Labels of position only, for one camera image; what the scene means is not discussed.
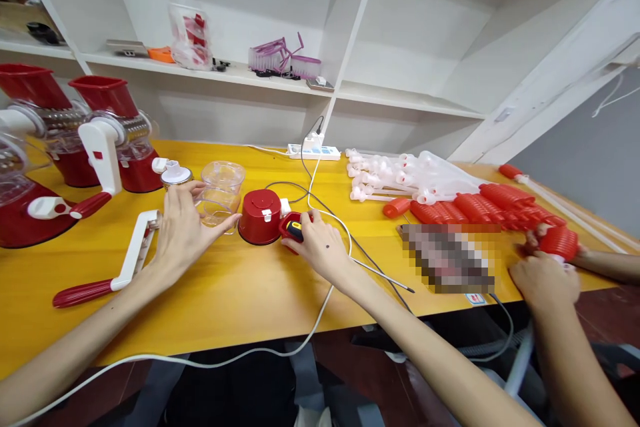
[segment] floor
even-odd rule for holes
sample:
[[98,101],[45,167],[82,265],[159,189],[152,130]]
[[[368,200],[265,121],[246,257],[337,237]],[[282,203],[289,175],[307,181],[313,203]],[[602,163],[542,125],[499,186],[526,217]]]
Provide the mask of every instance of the floor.
[[[640,288],[623,286],[586,292],[577,303],[577,311],[592,342],[631,344],[640,348]],[[316,360],[374,401],[387,427],[450,425],[441,404],[428,392],[428,386],[412,365],[396,364],[383,352],[352,346],[352,334],[353,329],[346,329],[314,336]],[[90,424],[134,395],[144,385],[149,367],[149,362],[137,362],[114,368],[46,415],[39,425],[84,427]],[[92,373],[94,370],[86,372],[78,382]]]

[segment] person's left hand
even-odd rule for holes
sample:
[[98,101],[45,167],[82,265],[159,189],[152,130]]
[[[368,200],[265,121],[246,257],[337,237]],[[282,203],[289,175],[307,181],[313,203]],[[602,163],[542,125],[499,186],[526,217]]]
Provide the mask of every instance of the person's left hand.
[[155,257],[135,279],[144,279],[161,291],[170,288],[241,217],[235,213],[215,227],[204,226],[193,199],[205,186],[194,180],[169,187]]

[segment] yellow table top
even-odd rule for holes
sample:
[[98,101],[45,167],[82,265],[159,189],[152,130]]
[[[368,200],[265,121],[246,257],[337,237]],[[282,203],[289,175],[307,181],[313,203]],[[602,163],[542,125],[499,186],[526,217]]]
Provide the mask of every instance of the yellow table top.
[[[272,181],[293,181],[307,186],[309,178],[299,161],[248,147],[156,141],[163,157],[176,159],[199,176],[213,160],[228,160],[247,169],[243,193],[264,188]],[[399,291],[419,316],[470,308],[462,294],[432,294],[416,276],[415,266],[403,255],[395,227],[405,223],[383,216],[375,201],[349,200],[351,179],[346,159],[323,161],[313,192],[346,224],[385,273],[412,287],[416,293]],[[506,182],[495,167],[461,165],[472,175]],[[313,171],[314,161],[307,167]],[[97,193],[99,187],[73,189],[64,185],[53,168],[31,176],[71,201]],[[295,199],[302,191],[288,185],[273,189]],[[108,302],[104,297],[72,308],[57,310],[53,296],[65,288],[115,277],[122,265],[133,226],[141,211],[161,209],[164,191],[134,194],[123,191],[89,219],[80,221],[62,236],[22,250],[0,249],[0,319],[4,331],[0,345],[0,378],[26,363],[95,310]],[[549,211],[554,209],[544,201]],[[303,202],[294,209],[306,210]],[[407,214],[412,222],[417,220]],[[579,226],[570,225],[590,248],[608,250]],[[504,264],[517,259],[511,244],[522,242],[519,233],[504,234]],[[153,257],[155,242],[149,252]],[[353,255],[366,262],[354,246]],[[497,267],[496,294],[504,302],[521,300],[504,265]],[[386,281],[375,276],[392,295]],[[610,288],[616,284],[582,273],[583,289]],[[237,233],[223,236],[166,294],[140,313],[97,359],[112,363],[134,354],[173,355],[261,340],[307,334],[317,317],[329,284],[291,254],[279,242],[251,246]],[[359,306],[335,291],[318,330],[334,330],[372,323]]]

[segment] red handle grip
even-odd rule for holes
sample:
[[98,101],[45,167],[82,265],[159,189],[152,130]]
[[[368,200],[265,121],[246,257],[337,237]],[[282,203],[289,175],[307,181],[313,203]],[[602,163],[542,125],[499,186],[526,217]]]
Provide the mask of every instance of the red handle grip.
[[552,227],[540,241],[540,250],[570,262],[578,252],[578,234],[566,227]]
[[502,173],[508,179],[515,179],[516,175],[522,175],[522,170],[518,167],[514,167],[513,165],[509,165],[505,163],[504,165],[500,165],[498,168],[498,172]]
[[111,280],[113,279],[92,282],[58,292],[53,298],[53,306],[56,308],[71,307],[102,297],[113,291],[111,290]]
[[111,194],[109,192],[96,193],[93,197],[89,197],[76,204],[76,206],[69,211],[69,215],[75,219],[91,217],[109,200],[111,200]]

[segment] shelf unit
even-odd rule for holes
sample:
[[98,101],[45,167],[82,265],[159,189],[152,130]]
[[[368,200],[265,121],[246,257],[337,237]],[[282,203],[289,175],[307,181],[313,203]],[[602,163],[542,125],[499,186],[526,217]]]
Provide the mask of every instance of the shelf unit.
[[[227,72],[105,50],[170,45],[168,1],[42,0],[69,47],[0,35],[0,61],[30,60],[61,83],[74,68],[124,78],[165,138],[284,146],[324,115],[340,149],[500,163],[595,92],[640,33],[640,0],[199,0]],[[250,46],[297,32],[333,93],[248,70]]]

